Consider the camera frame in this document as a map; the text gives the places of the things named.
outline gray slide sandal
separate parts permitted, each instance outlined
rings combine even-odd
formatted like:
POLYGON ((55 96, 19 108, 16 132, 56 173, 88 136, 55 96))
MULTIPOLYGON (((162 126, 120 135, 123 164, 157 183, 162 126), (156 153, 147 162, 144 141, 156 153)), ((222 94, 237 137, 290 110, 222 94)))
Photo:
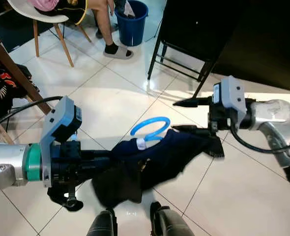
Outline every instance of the gray slide sandal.
POLYGON ((116 58, 116 59, 130 59, 131 57, 133 57, 133 52, 131 55, 129 55, 128 57, 126 56, 126 53, 127 53, 127 49, 126 48, 123 48, 121 46, 118 47, 117 49, 117 52, 116 54, 109 54, 109 53, 106 53, 104 51, 104 55, 106 57, 109 57, 109 58, 116 58))

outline black sock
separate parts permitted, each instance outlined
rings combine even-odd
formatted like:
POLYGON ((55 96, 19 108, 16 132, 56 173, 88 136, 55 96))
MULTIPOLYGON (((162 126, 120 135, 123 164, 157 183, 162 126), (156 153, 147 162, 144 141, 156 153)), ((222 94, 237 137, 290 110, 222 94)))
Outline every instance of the black sock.
MULTIPOLYGON (((118 46, 115 44, 115 43, 112 43, 111 45, 106 45, 105 47, 105 53, 108 53, 108 54, 116 54, 117 50, 118 50, 118 46)), ((126 52, 126 56, 130 56, 132 54, 131 51, 127 51, 126 52)))

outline white tile floor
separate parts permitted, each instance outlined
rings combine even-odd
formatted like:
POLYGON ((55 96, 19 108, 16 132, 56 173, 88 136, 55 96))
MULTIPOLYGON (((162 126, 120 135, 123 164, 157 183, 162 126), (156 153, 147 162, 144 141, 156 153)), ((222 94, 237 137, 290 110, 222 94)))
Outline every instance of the white tile floor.
MULTIPOLYGON (((144 39, 155 33, 164 1, 146 2, 150 12, 144 39)), ((104 42, 95 38, 96 28, 89 21, 85 28, 91 44, 74 29, 66 32, 74 68, 49 32, 39 38, 39 58, 34 56, 33 41, 11 53, 17 63, 29 68, 44 97, 69 95, 82 108, 79 138, 84 149, 112 148, 120 140, 130 139, 129 130, 137 122, 154 116, 168 116, 173 124, 207 125, 207 109, 172 106, 174 101, 192 95, 197 87, 195 81, 155 66, 152 79, 147 82, 154 39, 132 48, 135 56, 131 60, 112 60, 103 57, 104 42)), ((118 33, 113 35, 118 42, 118 33)), ((173 51, 168 54, 177 57, 173 51)), ((186 57, 178 54, 177 58, 186 57)), ((193 63, 201 66, 199 61, 193 63)), ((220 76, 211 75, 201 96, 210 95, 212 85, 219 80, 220 76)), ((290 102, 288 91, 244 84, 249 97, 290 102)), ((15 100, 15 105, 25 102, 15 100)), ((9 133, 15 143, 38 142, 42 124, 43 114, 32 108, 11 120, 9 133)), ((255 145, 267 145, 258 133, 243 131, 241 135, 255 145)), ((219 136, 226 154, 224 161, 201 154, 177 179, 145 193, 141 204, 124 202, 116 207, 119 235, 148 236, 149 206, 158 200, 179 212, 196 236, 290 236, 290 185, 275 159, 240 146, 227 132, 219 136)), ((41 183, 5 189, 0 192, 0 236, 86 235, 102 206, 89 182, 78 189, 77 196, 85 206, 70 213, 49 200, 41 183)))

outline shirt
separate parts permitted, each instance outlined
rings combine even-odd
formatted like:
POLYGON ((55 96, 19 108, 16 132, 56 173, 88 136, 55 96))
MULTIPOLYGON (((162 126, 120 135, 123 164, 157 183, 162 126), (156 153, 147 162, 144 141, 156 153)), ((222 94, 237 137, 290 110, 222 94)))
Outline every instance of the shirt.
POLYGON ((28 0, 34 7, 41 11, 51 11, 58 4, 59 0, 28 0))

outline blue handle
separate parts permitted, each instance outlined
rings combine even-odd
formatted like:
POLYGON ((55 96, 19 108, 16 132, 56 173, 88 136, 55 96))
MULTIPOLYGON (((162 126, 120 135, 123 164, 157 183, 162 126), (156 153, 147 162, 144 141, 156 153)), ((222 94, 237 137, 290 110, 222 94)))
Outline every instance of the blue handle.
POLYGON ((138 131, 139 129, 143 128, 146 125, 155 123, 155 122, 159 122, 159 121, 164 121, 165 125, 156 130, 155 132, 152 132, 150 134, 147 134, 144 138, 144 140, 147 141, 153 141, 153 140, 162 140, 162 137, 157 136, 158 134, 162 133, 165 129, 167 129, 170 125, 170 119, 167 117, 154 117, 154 118, 150 118, 147 120, 144 120, 143 122, 137 124, 132 130, 130 135, 135 135, 136 131, 138 131))

